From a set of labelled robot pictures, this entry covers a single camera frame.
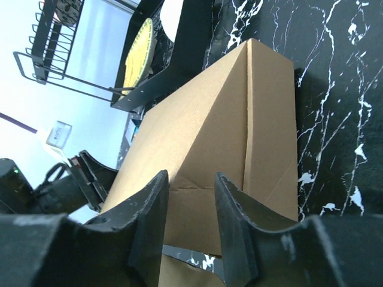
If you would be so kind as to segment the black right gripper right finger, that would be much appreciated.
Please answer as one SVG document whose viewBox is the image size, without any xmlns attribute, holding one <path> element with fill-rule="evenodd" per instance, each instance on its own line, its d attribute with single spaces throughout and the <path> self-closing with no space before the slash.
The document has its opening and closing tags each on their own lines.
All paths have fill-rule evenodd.
<svg viewBox="0 0 383 287">
<path fill-rule="evenodd" d="M 227 286 L 381 286 L 382 216 L 288 219 L 215 176 Z"/>
</svg>

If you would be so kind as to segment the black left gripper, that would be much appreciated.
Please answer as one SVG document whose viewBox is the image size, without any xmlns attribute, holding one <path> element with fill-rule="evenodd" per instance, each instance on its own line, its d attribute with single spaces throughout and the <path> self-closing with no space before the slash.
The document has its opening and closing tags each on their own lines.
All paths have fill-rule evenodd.
<svg viewBox="0 0 383 287">
<path fill-rule="evenodd" d="M 117 176 L 86 150 L 54 165 L 32 193 L 33 213 L 72 213 L 86 205 L 100 212 Z"/>
</svg>

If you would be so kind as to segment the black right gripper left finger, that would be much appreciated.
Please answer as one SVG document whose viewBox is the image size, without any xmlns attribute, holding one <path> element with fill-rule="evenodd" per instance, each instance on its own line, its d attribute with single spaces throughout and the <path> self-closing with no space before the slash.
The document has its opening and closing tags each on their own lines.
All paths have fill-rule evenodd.
<svg viewBox="0 0 383 287">
<path fill-rule="evenodd" d="M 169 177 L 85 224 L 59 215 L 1 216 L 2 286 L 157 286 Z"/>
</svg>

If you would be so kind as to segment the brown cardboard box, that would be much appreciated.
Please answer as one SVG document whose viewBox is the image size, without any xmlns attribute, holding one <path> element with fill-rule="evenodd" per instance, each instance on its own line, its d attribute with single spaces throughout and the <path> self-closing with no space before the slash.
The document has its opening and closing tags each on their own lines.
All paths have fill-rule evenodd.
<svg viewBox="0 0 383 287">
<path fill-rule="evenodd" d="M 150 109 L 102 210 L 161 170 L 169 175 L 166 245 L 221 253 L 214 181 L 298 220 L 293 62 L 249 39 Z"/>
</svg>

